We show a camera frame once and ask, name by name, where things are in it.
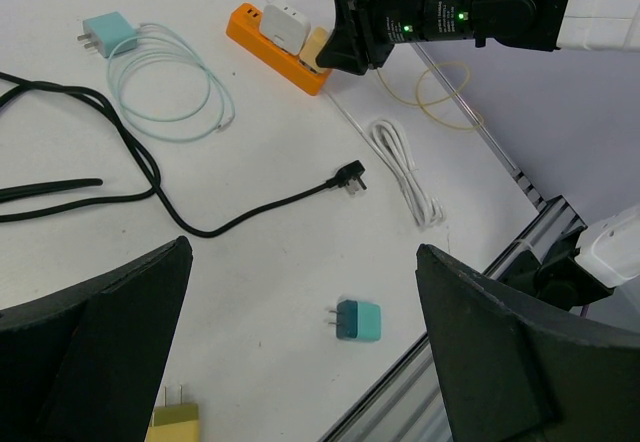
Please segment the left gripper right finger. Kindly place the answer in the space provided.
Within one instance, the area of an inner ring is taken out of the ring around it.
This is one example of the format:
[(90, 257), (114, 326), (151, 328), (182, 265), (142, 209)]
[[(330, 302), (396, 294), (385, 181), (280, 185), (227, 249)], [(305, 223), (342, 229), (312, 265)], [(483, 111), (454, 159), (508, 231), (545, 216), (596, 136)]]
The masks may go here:
[(416, 279), (454, 440), (638, 440), (638, 333), (550, 306), (429, 244)]

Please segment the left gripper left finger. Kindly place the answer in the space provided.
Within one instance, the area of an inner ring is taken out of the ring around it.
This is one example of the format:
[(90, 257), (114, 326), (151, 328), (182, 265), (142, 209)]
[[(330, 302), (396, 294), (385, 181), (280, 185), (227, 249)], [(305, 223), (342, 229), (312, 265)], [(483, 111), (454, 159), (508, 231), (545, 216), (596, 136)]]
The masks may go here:
[(3, 309), (2, 440), (144, 440), (192, 263), (179, 237)]

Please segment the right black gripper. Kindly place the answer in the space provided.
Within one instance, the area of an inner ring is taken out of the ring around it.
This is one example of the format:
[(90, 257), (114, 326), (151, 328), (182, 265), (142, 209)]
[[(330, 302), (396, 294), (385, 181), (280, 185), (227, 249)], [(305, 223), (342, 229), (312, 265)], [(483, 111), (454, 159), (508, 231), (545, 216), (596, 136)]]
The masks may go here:
[(321, 68), (364, 75), (396, 45), (511, 38), (535, 19), (532, 0), (334, 0), (335, 25), (316, 56)]

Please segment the tan yellow charger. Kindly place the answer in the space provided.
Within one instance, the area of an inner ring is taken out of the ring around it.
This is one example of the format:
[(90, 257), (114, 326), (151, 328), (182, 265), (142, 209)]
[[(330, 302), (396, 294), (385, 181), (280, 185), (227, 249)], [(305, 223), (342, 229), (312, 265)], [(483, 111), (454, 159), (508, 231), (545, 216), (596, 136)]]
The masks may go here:
[(315, 74), (323, 74), (326, 68), (317, 64), (316, 58), (325, 46), (329, 38), (329, 32), (323, 27), (316, 27), (310, 33), (307, 41), (299, 53), (299, 62), (307, 70)]

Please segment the white dual usb charger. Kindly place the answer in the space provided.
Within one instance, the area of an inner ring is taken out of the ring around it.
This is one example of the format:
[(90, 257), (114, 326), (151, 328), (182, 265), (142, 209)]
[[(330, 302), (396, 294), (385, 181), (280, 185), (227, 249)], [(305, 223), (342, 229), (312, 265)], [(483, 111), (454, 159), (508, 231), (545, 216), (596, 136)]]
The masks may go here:
[(264, 7), (259, 31), (278, 48), (297, 56), (310, 34), (311, 23), (290, 4), (276, 1)]

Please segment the yellow olive charger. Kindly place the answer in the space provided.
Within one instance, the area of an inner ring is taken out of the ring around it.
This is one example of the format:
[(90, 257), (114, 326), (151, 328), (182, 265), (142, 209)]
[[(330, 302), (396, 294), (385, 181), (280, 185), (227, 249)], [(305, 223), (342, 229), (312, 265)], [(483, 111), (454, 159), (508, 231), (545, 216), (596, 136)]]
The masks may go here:
[(169, 405), (167, 389), (163, 390), (163, 404), (154, 408), (144, 441), (200, 441), (199, 405), (184, 400), (182, 385), (179, 386), (179, 402), (177, 404)]

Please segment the orange power strip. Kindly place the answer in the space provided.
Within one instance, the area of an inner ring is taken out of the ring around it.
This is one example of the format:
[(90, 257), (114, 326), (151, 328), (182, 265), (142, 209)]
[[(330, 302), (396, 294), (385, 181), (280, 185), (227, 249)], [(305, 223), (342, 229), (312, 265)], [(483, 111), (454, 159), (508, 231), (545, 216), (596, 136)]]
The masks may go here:
[(331, 71), (312, 72), (297, 55), (284, 51), (262, 35), (259, 31), (262, 15), (254, 5), (241, 4), (230, 15), (226, 35), (308, 95), (318, 95)]

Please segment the dark teal charger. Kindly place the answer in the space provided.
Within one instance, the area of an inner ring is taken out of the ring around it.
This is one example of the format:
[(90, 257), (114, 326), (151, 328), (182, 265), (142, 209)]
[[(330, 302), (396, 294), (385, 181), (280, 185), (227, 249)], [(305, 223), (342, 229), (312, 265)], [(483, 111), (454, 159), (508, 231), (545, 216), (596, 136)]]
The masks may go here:
[(338, 340), (357, 342), (377, 342), (382, 336), (382, 311), (375, 303), (344, 299), (330, 310), (335, 320)]

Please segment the light teal charger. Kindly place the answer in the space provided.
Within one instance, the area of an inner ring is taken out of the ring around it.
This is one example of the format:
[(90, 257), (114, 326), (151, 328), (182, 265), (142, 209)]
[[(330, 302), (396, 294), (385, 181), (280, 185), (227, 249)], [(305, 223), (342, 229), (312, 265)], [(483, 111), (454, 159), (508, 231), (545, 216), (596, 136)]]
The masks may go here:
[(138, 46), (136, 29), (119, 13), (110, 12), (82, 21), (77, 37), (86, 49), (96, 49), (105, 59), (134, 50)]

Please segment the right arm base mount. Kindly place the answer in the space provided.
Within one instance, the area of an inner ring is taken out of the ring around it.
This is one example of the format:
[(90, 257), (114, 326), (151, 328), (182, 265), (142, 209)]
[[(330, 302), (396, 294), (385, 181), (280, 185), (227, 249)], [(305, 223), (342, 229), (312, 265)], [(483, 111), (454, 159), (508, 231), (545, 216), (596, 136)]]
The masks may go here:
[(607, 288), (576, 261), (578, 239), (584, 231), (580, 227), (563, 235), (542, 261), (531, 249), (524, 250), (498, 281), (564, 311), (611, 296), (614, 289)]

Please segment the aluminium right rail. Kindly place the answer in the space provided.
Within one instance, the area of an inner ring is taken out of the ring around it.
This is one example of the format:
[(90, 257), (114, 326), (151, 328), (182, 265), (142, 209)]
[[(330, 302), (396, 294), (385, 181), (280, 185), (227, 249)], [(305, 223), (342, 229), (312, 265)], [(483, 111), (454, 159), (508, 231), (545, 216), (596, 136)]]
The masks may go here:
[(439, 386), (456, 441), (583, 441), (588, 378), (564, 311), (486, 278), (433, 246), (416, 272)]

